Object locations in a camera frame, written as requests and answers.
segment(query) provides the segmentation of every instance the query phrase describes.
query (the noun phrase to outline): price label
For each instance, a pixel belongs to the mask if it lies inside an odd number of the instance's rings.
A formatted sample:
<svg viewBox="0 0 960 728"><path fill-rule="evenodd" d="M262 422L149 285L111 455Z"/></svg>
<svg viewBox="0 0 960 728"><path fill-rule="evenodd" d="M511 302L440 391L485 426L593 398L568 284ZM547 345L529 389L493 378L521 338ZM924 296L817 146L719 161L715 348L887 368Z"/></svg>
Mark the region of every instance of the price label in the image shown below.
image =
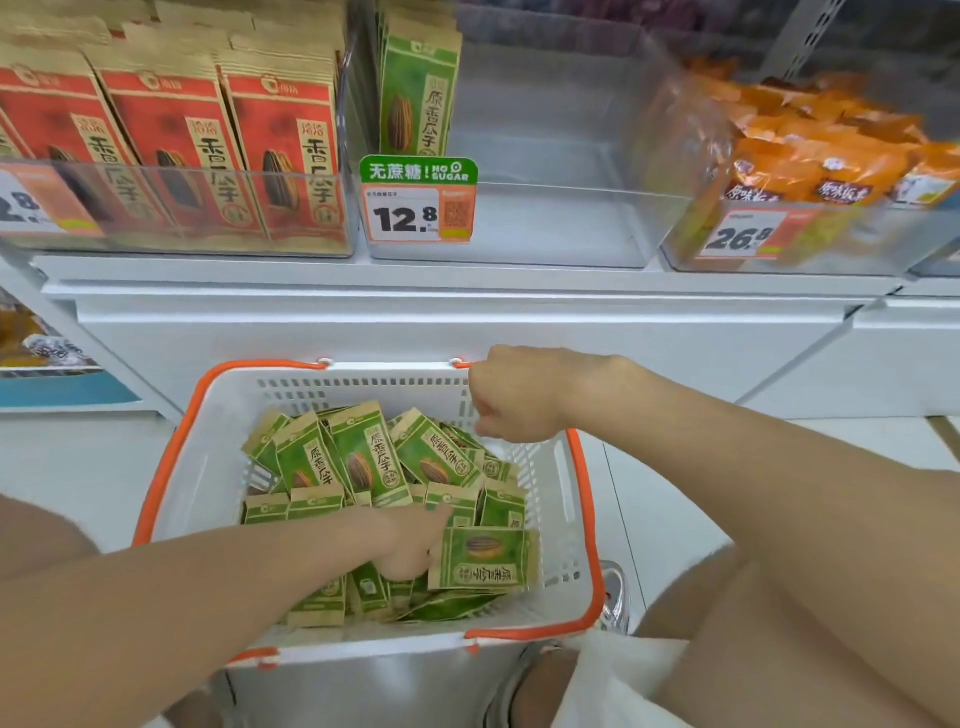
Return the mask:
<svg viewBox="0 0 960 728"><path fill-rule="evenodd" d="M5 169L0 169L0 232L66 235L36 198Z"/></svg>
<svg viewBox="0 0 960 728"><path fill-rule="evenodd" d="M103 236L57 171L30 162L0 164L0 234Z"/></svg>
<svg viewBox="0 0 960 728"><path fill-rule="evenodd" d="M789 214L785 210L733 209L697 257L756 257Z"/></svg>
<svg viewBox="0 0 960 728"><path fill-rule="evenodd" d="M373 242L443 242L436 188L368 186L364 198Z"/></svg>
<svg viewBox="0 0 960 728"><path fill-rule="evenodd" d="M470 159L370 155L360 160L367 236L374 243L468 243L477 165Z"/></svg>

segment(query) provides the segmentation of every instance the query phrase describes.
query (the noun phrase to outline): shopping basket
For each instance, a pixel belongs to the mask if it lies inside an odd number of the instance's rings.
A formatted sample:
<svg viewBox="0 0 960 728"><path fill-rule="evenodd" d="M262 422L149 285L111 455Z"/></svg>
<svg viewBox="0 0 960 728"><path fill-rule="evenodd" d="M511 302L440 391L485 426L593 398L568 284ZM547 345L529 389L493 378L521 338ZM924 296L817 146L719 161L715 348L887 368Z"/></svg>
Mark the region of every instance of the shopping basket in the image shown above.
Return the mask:
<svg viewBox="0 0 960 728"><path fill-rule="evenodd" d="M162 541L240 518L247 488L262 477L240 450L268 407L294 416L379 400L387 418L416 407L472 430L477 419L468 364L221 364L200 380L150 486L133 543ZM594 539L587 465L574 430L535 445L488 443L519 465L528 527L540 530L540 587L498 600L482 617L424 624L362 622L340 629L270 628L231 667L271 667L465 646L532 641L589 629L604 586Z"/></svg>

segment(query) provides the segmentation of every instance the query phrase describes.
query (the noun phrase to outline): product package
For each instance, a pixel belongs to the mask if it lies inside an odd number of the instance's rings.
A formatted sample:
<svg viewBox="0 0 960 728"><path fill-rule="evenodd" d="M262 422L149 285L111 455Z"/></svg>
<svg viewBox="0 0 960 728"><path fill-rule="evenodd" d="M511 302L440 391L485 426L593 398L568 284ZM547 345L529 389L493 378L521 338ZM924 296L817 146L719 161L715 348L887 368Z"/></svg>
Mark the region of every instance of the product package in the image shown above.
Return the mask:
<svg viewBox="0 0 960 728"><path fill-rule="evenodd" d="M369 493L377 508L413 502L378 402L351 407L326 421L358 502L361 493Z"/></svg>
<svg viewBox="0 0 960 728"><path fill-rule="evenodd" d="M380 63L380 152L446 153L463 37L401 16L387 17Z"/></svg>
<svg viewBox="0 0 960 728"><path fill-rule="evenodd" d="M419 483L467 488L482 476L464 452L418 409L404 413L391 437L400 461Z"/></svg>
<svg viewBox="0 0 960 728"><path fill-rule="evenodd" d="M336 513L344 505L344 490L338 485L298 488L291 491L287 520L315 518ZM298 602L287 613L291 627L336 627L344 623L347 611L347 578L333 579Z"/></svg>
<svg viewBox="0 0 960 728"><path fill-rule="evenodd" d="M464 528L476 524L479 498L480 489L477 486L459 488L455 485L443 485L443 483L428 483L424 502L429 510L433 510L441 503L452 506L453 513L446 524L447 527Z"/></svg>
<svg viewBox="0 0 960 728"><path fill-rule="evenodd" d="M244 498L243 505L243 518L240 522L244 525L286 521L290 499L284 493L272 496L247 496Z"/></svg>
<svg viewBox="0 0 960 728"><path fill-rule="evenodd" d="M527 589L537 583L540 533L513 528L448 528L429 572L439 589Z"/></svg>
<svg viewBox="0 0 960 728"><path fill-rule="evenodd" d="M137 159L81 54L0 44L0 111L30 156L63 162L58 173L108 235L132 245L176 237L154 190L131 167Z"/></svg>
<svg viewBox="0 0 960 728"><path fill-rule="evenodd" d="M273 435L276 461L283 482L291 493L300 488L334 487L347 494L347 503L369 497L369 491L355 494L350 479L340 462L339 453L331 451L316 412L300 415Z"/></svg>
<svg viewBox="0 0 960 728"><path fill-rule="evenodd" d="M85 49L151 181L188 237L216 250L263 247L263 229L213 58Z"/></svg>
<svg viewBox="0 0 960 728"><path fill-rule="evenodd" d="M477 502L476 524L487 528L523 529L526 520L526 491L488 480Z"/></svg>
<svg viewBox="0 0 960 728"><path fill-rule="evenodd" d="M272 250L349 255L333 60L230 51L219 64L247 169L265 173L253 185Z"/></svg>
<svg viewBox="0 0 960 728"><path fill-rule="evenodd" d="M242 450L254 463L270 471L274 477L279 476L281 482L282 475L280 475L279 463L276 460L274 435L290 423L289 417L278 409L271 407L254 426L250 438L242 447Z"/></svg>
<svg viewBox="0 0 960 728"><path fill-rule="evenodd" d="M347 598L351 612L360 619L387 620L393 616L383 577L373 564L364 564L350 573Z"/></svg>
<svg viewBox="0 0 960 728"><path fill-rule="evenodd" d="M457 590L454 592L437 592L429 595L421 604L409 610L397 621L451 621L475 617L502 594L489 592L473 592Z"/></svg>

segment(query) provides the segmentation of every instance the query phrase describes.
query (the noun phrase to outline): orange snack bag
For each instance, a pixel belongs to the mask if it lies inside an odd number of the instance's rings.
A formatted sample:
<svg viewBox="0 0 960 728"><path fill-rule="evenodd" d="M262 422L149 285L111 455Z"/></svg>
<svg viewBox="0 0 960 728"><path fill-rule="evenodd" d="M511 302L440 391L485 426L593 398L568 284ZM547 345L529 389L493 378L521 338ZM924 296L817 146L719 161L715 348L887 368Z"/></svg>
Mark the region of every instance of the orange snack bag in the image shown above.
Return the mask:
<svg viewBox="0 0 960 728"><path fill-rule="evenodd" d="M946 151L945 147L947 145L929 144L920 150L920 162L897 183L890 195L895 203L933 207L960 187L960 156Z"/></svg>

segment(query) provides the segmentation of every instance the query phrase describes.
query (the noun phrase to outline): fist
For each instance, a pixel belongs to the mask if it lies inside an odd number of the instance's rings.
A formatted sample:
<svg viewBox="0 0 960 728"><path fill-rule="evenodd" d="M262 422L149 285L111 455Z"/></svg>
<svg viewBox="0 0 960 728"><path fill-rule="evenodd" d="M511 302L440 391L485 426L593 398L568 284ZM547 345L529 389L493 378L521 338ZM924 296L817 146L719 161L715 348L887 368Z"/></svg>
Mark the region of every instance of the fist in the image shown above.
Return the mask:
<svg viewBox="0 0 960 728"><path fill-rule="evenodd" d="M477 434L538 443L575 427L575 406L610 357L568 349L497 346L470 368Z"/></svg>

